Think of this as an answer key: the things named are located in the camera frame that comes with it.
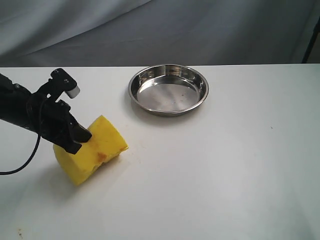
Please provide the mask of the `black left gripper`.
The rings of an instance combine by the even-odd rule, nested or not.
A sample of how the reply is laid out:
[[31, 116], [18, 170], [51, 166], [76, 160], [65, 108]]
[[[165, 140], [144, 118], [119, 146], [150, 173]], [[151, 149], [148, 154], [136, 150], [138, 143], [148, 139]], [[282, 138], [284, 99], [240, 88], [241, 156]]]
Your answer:
[[92, 134], [79, 123], [75, 123], [70, 106], [60, 100], [51, 101], [40, 93], [31, 94], [26, 103], [26, 112], [31, 127], [45, 140], [62, 147], [75, 155]]

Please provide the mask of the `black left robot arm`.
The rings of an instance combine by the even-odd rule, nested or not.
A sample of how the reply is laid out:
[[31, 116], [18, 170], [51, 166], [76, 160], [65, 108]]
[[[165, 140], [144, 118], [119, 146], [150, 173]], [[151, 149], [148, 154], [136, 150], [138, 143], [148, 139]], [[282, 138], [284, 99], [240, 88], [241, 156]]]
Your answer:
[[76, 154], [92, 134], [70, 113], [71, 107], [60, 99], [66, 93], [73, 99], [80, 93], [77, 82], [62, 68], [32, 93], [22, 85], [0, 76], [1, 120], [37, 133], [41, 138]]

